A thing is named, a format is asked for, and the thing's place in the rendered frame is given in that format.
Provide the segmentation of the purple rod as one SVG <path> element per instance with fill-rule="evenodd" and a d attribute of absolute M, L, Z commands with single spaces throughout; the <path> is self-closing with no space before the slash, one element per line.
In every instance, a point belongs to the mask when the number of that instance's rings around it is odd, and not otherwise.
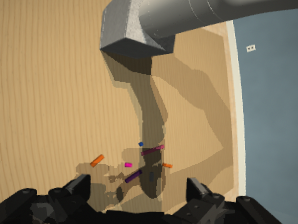
<path fill-rule="evenodd" d="M 136 178 L 140 174 L 142 174 L 142 170 L 138 170 L 137 172 L 135 172 L 134 174 L 132 174 L 131 176 L 129 176 L 128 178 L 126 178 L 125 179 L 125 182 L 126 183 L 130 182 L 131 180 L 133 180 L 134 178 Z"/>

